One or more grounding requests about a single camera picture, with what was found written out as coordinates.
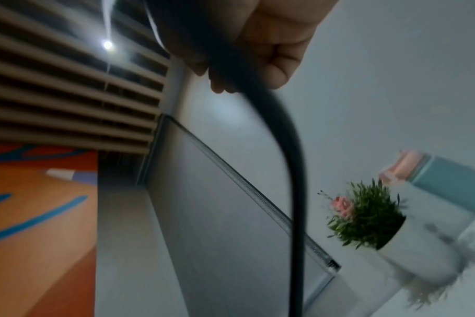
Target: light bulb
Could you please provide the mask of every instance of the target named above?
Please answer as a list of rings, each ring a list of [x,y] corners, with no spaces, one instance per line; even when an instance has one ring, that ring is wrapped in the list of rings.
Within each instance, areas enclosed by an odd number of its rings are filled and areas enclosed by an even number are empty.
[[[113,50],[113,43],[109,40],[103,41],[103,43],[101,45],[107,51],[112,51]]]

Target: white pot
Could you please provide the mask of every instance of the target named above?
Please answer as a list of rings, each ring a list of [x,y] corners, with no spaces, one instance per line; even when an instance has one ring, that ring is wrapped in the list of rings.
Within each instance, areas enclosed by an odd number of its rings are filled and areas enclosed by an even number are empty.
[[[378,253],[424,281],[440,286],[452,281],[465,263],[461,254],[408,217]]]

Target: orange mural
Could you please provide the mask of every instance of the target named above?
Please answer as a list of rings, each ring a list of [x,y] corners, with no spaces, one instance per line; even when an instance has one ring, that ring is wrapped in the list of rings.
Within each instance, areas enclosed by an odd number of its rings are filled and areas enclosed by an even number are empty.
[[[0,145],[0,316],[94,314],[97,153]]]

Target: pink flower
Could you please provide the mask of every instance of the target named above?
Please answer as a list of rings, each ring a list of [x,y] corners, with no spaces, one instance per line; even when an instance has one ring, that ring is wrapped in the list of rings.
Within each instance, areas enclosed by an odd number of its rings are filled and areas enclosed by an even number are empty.
[[[345,219],[350,218],[354,212],[354,204],[347,197],[337,197],[331,202],[331,207]]]

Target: human hand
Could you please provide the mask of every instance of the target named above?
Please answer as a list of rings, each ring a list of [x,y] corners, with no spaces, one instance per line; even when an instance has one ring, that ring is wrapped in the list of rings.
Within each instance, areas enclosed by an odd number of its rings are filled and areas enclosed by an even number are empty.
[[[277,89],[296,71],[317,26],[338,0],[205,0],[203,8],[228,40],[241,48],[257,67],[266,87]],[[175,34],[159,29],[159,35],[174,55],[182,58],[199,76],[208,62]],[[209,69],[211,89],[216,93],[235,89]]]

